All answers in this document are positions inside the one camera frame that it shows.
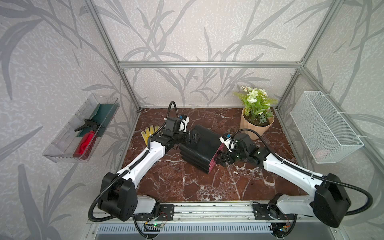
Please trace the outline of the pink top drawer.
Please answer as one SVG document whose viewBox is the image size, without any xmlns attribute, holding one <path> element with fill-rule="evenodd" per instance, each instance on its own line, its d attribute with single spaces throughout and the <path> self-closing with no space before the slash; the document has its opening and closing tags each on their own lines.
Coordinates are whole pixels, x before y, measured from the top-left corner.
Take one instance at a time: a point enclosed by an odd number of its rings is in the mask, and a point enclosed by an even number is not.
<svg viewBox="0 0 384 240">
<path fill-rule="evenodd" d="M 225 146 L 225 144 L 221 143 L 220 147 L 218 148 L 218 150 L 216 151 L 215 155 L 214 155 L 214 161 L 216 161 L 216 159 L 227 149 L 227 147 Z"/>
</svg>

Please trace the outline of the black drawer unit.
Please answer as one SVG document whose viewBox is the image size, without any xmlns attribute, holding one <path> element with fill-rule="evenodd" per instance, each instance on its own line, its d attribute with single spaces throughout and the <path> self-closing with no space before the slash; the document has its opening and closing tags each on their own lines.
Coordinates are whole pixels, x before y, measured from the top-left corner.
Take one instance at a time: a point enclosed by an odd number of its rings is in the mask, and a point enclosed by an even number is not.
<svg viewBox="0 0 384 240">
<path fill-rule="evenodd" d="M 221 135 L 201 125 L 196 125 L 193 130 L 199 132 L 199 141 L 197 144 L 180 145 L 181 157 L 187 163 L 209 174 L 209 163 L 221 145 Z"/>
</svg>

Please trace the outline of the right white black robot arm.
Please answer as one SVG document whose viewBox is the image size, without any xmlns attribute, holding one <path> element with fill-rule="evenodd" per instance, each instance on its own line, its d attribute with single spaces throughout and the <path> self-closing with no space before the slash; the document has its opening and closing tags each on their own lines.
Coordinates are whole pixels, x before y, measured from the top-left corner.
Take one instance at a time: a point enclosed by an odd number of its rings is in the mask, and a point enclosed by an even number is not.
<svg viewBox="0 0 384 240">
<path fill-rule="evenodd" d="M 267 207 L 271 218 L 279 219 L 281 215 L 304 215 L 315 217 L 332 228 L 341 224 L 351 201 L 344 187 L 335 183 L 339 180 L 337 176 L 323 176 L 282 159 L 268 147 L 257 147 L 247 134 L 240 133 L 235 137 L 230 134 L 223 135 L 220 141 L 227 151 L 215 157 L 217 164 L 225 166 L 237 161 L 256 164 L 306 193 L 305 196 L 277 194 Z"/>
</svg>

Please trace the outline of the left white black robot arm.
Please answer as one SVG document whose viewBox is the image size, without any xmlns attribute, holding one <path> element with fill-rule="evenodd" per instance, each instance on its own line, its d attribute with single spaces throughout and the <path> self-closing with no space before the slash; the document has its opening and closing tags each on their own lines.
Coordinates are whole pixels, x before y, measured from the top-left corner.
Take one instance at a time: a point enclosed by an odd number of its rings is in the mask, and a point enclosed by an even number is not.
<svg viewBox="0 0 384 240">
<path fill-rule="evenodd" d="M 171 148 L 197 142 L 197 132 L 187 129 L 189 121 L 186 115 L 166 119 L 161 128 L 149 135 L 146 148 L 131 163 L 115 174 L 106 174 L 101 191 L 90 206 L 89 220 L 103 222 L 117 218 L 126 221 L 140 214 L 155 214 L 157 201 L 137 195 L 136 189 L 145 174 Z"/>
</svg>

